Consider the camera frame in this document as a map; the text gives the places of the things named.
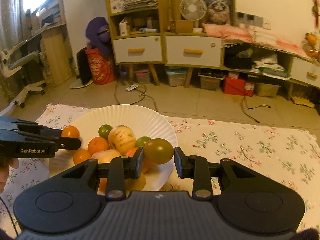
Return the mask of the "left hand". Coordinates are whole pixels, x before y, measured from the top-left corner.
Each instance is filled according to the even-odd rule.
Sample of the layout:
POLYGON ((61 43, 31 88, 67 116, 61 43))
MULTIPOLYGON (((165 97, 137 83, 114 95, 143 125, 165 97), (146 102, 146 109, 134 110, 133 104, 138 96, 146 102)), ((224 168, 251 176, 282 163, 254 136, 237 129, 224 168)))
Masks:
POLYGON ((0 192, 4 191, 7 179, 9 177, 10 168, 19 168, 19 160, 17 158, 9 157, 5 159, 0 169, 0 192))

